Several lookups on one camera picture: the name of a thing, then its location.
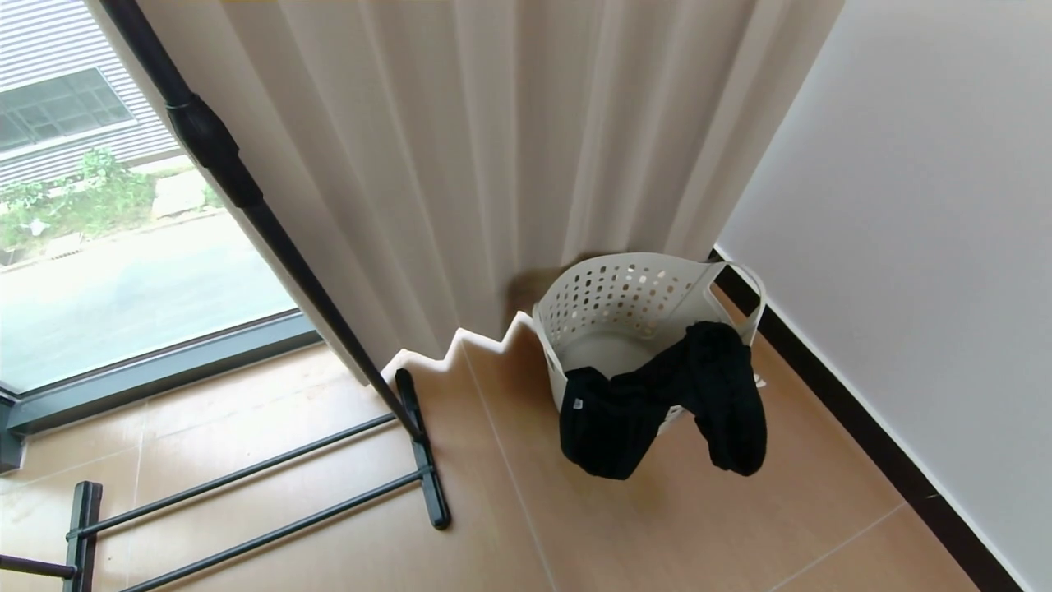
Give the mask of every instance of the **white plastic basket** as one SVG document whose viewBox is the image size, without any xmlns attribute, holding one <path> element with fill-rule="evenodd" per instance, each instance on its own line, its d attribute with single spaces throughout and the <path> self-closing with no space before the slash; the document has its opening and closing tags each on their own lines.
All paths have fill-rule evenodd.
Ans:
<svg viewBox="0 0 1052 592">
<path fill-rule="evenodd" d="M 659 252 L 622 252 L 582 261 L 566 269 L 533 306 L 533 330 L 548 361 L 555 409 L 563 408 L 566 372 L 590 366 L 612 377 L 631 372 L 702 322 L 733 326 L 711 285 L 728 265 L 749 275 L 760 304 L 741 326 L 751 346 L 767 293 L 756 273 L 729 261 L 699 263 Z M 669 409 L 664 432 L 683 408 Z"/>
</svg>

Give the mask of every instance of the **white wall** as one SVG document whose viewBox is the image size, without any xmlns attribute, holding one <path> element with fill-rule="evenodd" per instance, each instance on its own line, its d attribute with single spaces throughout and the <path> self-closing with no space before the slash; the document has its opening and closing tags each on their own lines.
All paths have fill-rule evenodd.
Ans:
<svg viewBox="0 0 1052 592">
<path fill-rule="evenodd" d="M 721 234 L 1052 590 L 1052 6 L 849 2 Z"/>
</svg>

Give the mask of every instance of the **building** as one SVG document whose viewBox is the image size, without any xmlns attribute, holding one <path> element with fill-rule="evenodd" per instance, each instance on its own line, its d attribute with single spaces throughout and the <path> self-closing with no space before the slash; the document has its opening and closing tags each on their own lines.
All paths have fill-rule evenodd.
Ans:
<svg viewBox="0 0 1052 592">
<path fill-rule="evenodd" d="M 83 0 L 0 0 L 0 187 L 98 146 L 133 164 L 180 151 Z"/>
</svg>

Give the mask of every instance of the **building window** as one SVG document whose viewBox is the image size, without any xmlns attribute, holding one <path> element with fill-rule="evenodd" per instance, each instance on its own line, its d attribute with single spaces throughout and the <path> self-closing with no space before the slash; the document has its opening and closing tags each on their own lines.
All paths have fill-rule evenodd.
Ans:
<svg viewBox="0 0 1052 592">
<path fill-rule="evenodd" d="M 0 151 L 134 119 L 98 68 L 0 91 Z"/>
</svg>

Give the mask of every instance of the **black garment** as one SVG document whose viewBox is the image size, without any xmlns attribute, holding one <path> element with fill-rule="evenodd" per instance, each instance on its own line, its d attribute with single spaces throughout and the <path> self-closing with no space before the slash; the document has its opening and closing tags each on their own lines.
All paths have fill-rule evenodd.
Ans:
<svg viewBox="0 0 1052 592">
<path fill-rule="evenodd" d="M 567 372 L 563 454 L 589 474 L 626 479 L 669 407 L 682 405 L 694 414 L 713 465 L 755 473 L 767 451 L 767 423 L 749 359 L 731 327 L 703 322 L 634 372 L 610 381 L 593 368 Z"/>
</svg>

